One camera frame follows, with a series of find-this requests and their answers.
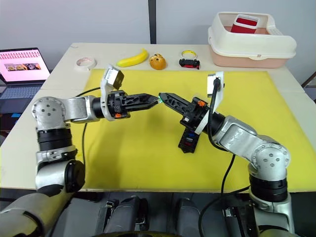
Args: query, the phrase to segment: yellow mat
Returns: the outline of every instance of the yellow mat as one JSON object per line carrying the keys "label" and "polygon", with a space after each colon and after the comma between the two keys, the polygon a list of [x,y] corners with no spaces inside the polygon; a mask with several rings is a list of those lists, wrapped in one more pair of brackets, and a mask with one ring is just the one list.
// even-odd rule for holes
{"label": "yellow mat", "polygon": [[[191,101],[206,97],[211,72],[123,71],[121,89],[127,94],[172,92]],[[103,70],[92,70],[85,90],[98,87]],[[91,92],[100,96],[99,91]],[[224,100],[217,110],[271,136],[291,153],[290,191],[316,190],[316,154],[278,93],[267,72],[225,72]],[[89,123],[85,136],[87,189],[219,191],[231,154],[212,147],[202,134],[194,154],[178,143],[184,131],[181,115],[163,103],[132,112],[131,118]],[[73,141],[82,160],[83,124],[72,124]],[[248,162],[237,157],[225,190],[249,185]]]}

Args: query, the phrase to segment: laptop keyboard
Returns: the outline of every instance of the laptop keyboard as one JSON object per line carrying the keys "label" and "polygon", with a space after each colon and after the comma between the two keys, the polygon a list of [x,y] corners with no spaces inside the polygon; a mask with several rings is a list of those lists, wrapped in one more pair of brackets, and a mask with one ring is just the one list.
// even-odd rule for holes
{"label": "laptop keyboard", "polygon": [[0,99],[20,99],[33,98],[39,91],[40,86],[26,86],[26,87],[11,87],[7,88]]}

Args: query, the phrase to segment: white table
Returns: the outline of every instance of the white table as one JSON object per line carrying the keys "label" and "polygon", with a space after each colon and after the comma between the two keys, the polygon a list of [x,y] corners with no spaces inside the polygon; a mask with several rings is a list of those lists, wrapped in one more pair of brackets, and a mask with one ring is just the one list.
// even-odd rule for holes
{"label": "white table", "polygon": [[[145,48],[150,55],[155,53],[163,55],[168,64],[165,70],[192,70],[179,66],[181,52],[191,49],[197,53],[202,71],[267,71],[316,150],[316,105],[286,67],[278,69],[218,67],[212,61],[208,45],[73,43],[32,101],[43,96],[69,98],[82,92],[90,72],[75,69],[75,62],[81,57],[94,57],[97,61],[95,68],[104,69],[108,64],[115,65],[121,58],[138,54],[141,48]],[[128,69],[153,70],[148,62]],[[31,106],[32,102],[0,148],[0,187],[2,188],[35,188],[35,153],[38,151],[38,144]]]}

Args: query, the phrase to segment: masking tape roll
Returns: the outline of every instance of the masking tape roll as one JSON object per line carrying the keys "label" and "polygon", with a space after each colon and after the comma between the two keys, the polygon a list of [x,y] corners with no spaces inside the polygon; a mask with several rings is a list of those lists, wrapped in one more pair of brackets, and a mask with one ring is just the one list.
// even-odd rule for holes
{"label": "masking tape roll", "polygon": [[76,61],[76,68],[81,71],[90,71],[97,65],[97,62],[92,57],[83,57]]}
{"label": "masking tape roll", "polygon": [[181,55],[184,59],[196,59],[198,57],[197,53],[192,50],[184,50]]}

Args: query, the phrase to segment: gray wall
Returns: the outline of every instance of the gray wall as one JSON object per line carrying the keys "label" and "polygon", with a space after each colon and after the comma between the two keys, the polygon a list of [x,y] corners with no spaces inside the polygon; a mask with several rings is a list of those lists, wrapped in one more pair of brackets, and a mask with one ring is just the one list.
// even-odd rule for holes
{"label": "gray wall", "polygon": [[[315,0],[157,0],[157,43],[207,44],[219,11],[270,13],[297,41],[295,78],[316,70]],[[0,0],[0,48],[38,47],[52,69],[73,42],[150,43],[148,0]]]}
{"label": "gray wall", "polygon": [[207,29],[219,11],[269,13],[277,28],[297,42],[287,62],[299,82],[316,71],[315,0],[157,0],[157,43],[207,44]]}
{"label": "gray wall", "polygon": [[53,69],[73,42],[150,43],[147,0],[0,0],[0,48],[38,47]]}

